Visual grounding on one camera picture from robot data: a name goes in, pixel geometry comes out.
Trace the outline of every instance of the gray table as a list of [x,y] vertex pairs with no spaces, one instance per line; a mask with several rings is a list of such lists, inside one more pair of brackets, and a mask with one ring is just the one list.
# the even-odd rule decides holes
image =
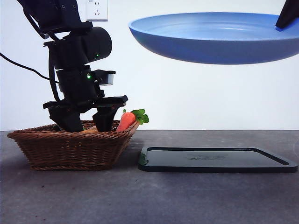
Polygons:
[[2,224],[298,224],[299,173],[138,170],[143,146],[259,147],[299,163],[299,131],[137,131],[114,169],[32,171],[1,132]]

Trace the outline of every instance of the black tray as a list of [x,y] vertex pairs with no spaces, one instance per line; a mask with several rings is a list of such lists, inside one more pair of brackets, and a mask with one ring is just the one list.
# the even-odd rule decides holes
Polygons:
[[151,172],[295,173],[298,165],[257,148],[144,147],[138,168]]

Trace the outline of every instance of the woven basket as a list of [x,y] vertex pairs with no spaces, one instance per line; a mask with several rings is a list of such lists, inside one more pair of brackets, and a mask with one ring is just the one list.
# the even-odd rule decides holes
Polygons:
[[[84,128],[93,121],[82,121]],[[70,133],[56,132],[55,125],[24,129],[9,133],[26,155],[34,170],[104,170],[112,168],[128,146],[138,122],[123,132],[116,132],[119,121],[111,132]]]

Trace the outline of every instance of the white wall outlet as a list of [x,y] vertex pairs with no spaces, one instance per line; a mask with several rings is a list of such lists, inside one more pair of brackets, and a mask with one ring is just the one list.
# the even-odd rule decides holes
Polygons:
[[86,12],[89,21],[107,21],[108,0],[87,0]]

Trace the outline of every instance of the white wall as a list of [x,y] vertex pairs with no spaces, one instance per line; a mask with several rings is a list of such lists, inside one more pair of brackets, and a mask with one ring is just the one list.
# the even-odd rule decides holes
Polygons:
[[[81,20],[85,0],[78,0]],[[131,35],[131,20],[182,12],[279,14],[285,0],[110,0],[109,21],[95,22],[113,51],[92,69],[116,70],[107,96],[127,95],[127,110],[145,108],[142,129],[299,129],[299,56],[251,65],[210,65],[165,58]],[[47,74],[48,51],[16,0],[1,0],[1,52]],[[1,59],[1,130],[50,124],[42,104],[53,100],[48,81]],[[82,115],[91,119],[95,111]]]

